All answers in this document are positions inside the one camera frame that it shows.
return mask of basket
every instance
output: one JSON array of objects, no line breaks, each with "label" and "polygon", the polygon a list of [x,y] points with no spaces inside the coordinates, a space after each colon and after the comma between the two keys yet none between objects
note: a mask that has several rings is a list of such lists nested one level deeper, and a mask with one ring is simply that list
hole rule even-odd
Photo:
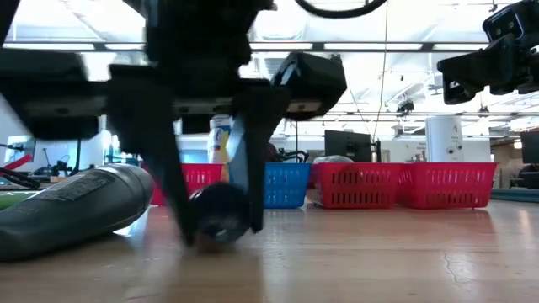
[{"label": "basket", "polygon": [[[184,180],[187,185],[187,194],[191,196],[196,190],[206,185],[221,181],[222,164],[182,164]],[[165,205],[165,198],[162,190],[154,184],[152,204],[158,206]]]},{"label": "basket", "polygon": [[318,163],[313,166],[325,209],[386,209],[395,205],[400,163]]},{"label": "basket", "polygon": [[496,163],[403,164],[399,204],[422,210],[486,207]]},{"label": "basket", "polygon": [[309,163],[266,163],[264,175],[264,208],[294,209],[303,206]]}]

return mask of black camera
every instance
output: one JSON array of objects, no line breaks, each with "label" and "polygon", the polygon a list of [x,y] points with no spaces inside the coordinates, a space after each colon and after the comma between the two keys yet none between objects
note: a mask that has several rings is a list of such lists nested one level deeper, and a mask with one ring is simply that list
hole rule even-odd
[{"label": "black camera", "polygon": [[539,90],[539,1],[522,0],[483,22],[489,45],[484,50],[438,62],[444,102],[462,104],[490,86],[503,95]]}]

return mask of black thermos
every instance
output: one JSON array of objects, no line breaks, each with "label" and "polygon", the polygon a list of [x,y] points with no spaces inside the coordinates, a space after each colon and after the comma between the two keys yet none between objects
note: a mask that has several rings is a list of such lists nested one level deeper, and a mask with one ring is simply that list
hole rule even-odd
[{"label": "black thermos", "polygon": [[0,261],[32,258],[129,226],[146,211],[152,177],[110,164],[80,172],[0,211]]}]

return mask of wooden table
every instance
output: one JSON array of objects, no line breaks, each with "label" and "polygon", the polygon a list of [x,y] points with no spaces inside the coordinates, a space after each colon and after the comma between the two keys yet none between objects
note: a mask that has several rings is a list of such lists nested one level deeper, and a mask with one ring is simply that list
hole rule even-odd
[{"label": "wooden table", "polygon": [[0,264],[2,303],[535,302],[539,205],[268,211],[236,252],[185,250],[164,208],[130,229]]}]

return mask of red object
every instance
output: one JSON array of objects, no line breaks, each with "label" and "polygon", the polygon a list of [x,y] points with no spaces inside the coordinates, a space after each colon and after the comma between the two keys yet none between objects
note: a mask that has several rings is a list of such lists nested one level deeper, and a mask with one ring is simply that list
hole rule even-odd
[{"label": "red object", "polygon": [[28,163],[30,161],[32,161],[32,156],[31,155],[24,155],[19,160],[13,161],[11,163],[6,164],[6,166],[4,166],[4,168],[9,169],[9,170],[14,170],[16,168],[22,167],[24,164],[26,164],[26,163]]},{"label": "red object", "polygon": [[314,201],[326,209],[386,209],[395,205],[401,163],[318,163]]},{"label": "red object", "polygon": [[403,164],[399,202],[422,210],[486,207],[496,166],[491,162]]},{"label": "red object", "polygon": [[[222,164],[182,164],[188,195],[206,185],[221,181],[222,166]],[[147,170],[147,165],[142,164],[142,168]],[[163,191],[154,184],[152,204],[164,206],[165,201]]]}]

